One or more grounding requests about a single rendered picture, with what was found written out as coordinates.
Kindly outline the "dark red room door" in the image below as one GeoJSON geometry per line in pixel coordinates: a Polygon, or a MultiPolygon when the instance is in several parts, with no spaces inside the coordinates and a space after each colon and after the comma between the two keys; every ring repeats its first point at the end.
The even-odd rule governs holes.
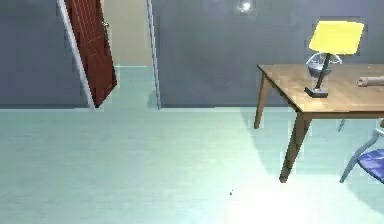
{"type": "Polygon", "coordinates": [[[117,85],[100,0],[64,0],[96,108],[117,85]]]}

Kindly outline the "clear glass bowl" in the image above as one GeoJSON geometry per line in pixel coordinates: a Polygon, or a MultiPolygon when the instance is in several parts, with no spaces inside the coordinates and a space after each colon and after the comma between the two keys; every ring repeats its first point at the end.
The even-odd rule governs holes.
{"type": "MultiPolygon", "coordinates": [[[[309,74],[314,78],[319,78],[325,63],[326,53],[315,53],[306,62],[309,74]]],[[[340,56],[332,54],[324,72],[324,75],[328,75],[332,72],[332,66],[335,64],[342,64],[343,60],[340,56]]]]}

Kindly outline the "wooden table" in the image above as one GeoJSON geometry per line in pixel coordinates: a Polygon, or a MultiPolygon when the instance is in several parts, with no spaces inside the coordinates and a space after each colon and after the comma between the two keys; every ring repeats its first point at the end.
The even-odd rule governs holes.
{"type": "Polygon", "coordinates": [[[291,173],[301,145],[314,119],[377,119],[384,127],[384,86],[359,87],[361,75],[383,75],[384,64],[343,64],[333,67],[333,76],[325,83],[326,98],[312,98],[304,88],[312,84],[304,64],[260,65],[260,91],[254,127],[260,126],[270,88],[288,102],[296,112],[290,141],[279,181],[285,183],[291,173]]]}

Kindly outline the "yellow shade table lamp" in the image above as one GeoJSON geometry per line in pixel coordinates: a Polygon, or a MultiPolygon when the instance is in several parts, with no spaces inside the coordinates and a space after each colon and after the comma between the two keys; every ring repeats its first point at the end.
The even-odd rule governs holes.
{"type": "Polygon", "coordinates": [[[311,98],[327,98],[328,91],[321,88],[330,56],[353,55],[357,52],[364,24],[351,21],[319,21],[309,42],[315,53],[326,53],[320,77],[314,87],[306,87],[304,92],[311,98]]]}

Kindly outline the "brown cylindrical roll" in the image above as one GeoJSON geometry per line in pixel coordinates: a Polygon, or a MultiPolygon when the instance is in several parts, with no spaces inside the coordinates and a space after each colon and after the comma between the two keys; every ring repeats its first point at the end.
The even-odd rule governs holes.
{"type": "Polygon", "coordinates": [[[384,86],[384,76],[360,77],[357,85],[359,87],[384,86]]]}

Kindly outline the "blue seat grey chair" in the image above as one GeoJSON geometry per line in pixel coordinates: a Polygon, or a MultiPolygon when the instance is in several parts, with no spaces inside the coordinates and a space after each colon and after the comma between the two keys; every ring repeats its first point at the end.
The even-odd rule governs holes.
{"type": "Polygon", "coordinates": [[[340,183],[346,180],[354,166],[358,164],[367,174],[384,184],[384,148],[367,152],[367,149],[373,146],[380,137],[384,138],[384,119],[381,120],[380,127],[372,131],[369,140],[352,154],[339,179],[340,183]]]}

